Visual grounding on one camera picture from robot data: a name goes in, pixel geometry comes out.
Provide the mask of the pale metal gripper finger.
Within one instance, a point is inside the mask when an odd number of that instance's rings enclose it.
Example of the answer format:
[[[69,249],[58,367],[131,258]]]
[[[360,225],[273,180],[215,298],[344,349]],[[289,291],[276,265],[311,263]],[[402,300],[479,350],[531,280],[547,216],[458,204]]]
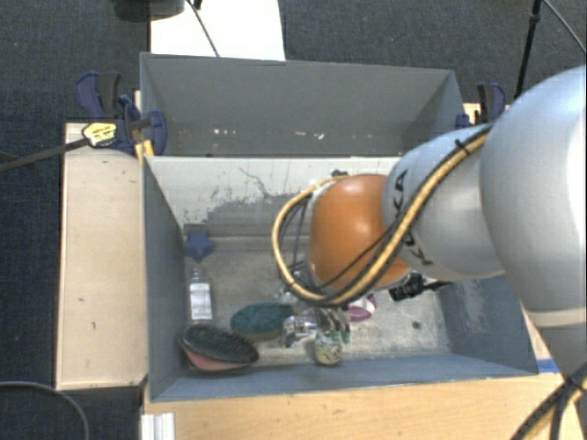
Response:
[[[314,340],[315,337],[315,331],[309,333],[285,332],[281,336],[281,346],[284,348],[296,347],[297,345]]]
[[[316,319],[308,315],[292,315],[282,323],[284,332],[312,332],[317,329]]]

